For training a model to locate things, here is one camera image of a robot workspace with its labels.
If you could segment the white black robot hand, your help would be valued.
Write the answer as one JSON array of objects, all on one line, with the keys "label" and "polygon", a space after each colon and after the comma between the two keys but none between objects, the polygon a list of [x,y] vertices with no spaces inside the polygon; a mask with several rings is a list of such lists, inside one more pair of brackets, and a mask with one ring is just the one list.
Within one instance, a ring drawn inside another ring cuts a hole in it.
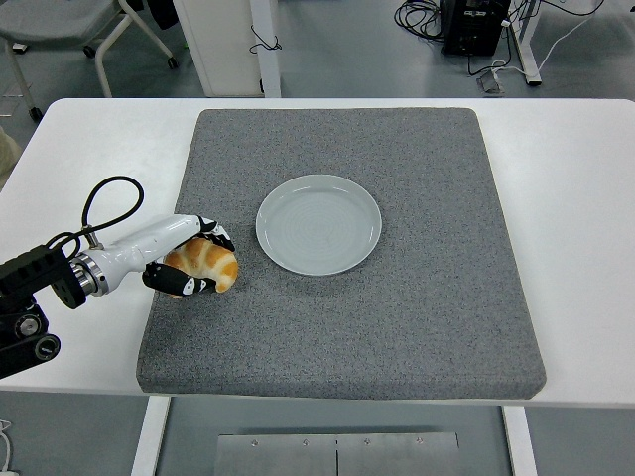
[{"label": "white black robot hand", "polygon": [[106,246],[88,249],[78,261],[89,273],[92,295],[113,292],[132,272],[146,287],[172,298],[204,291],[227,292],[239,266],[234,245],[216,221],[173,214]]}]

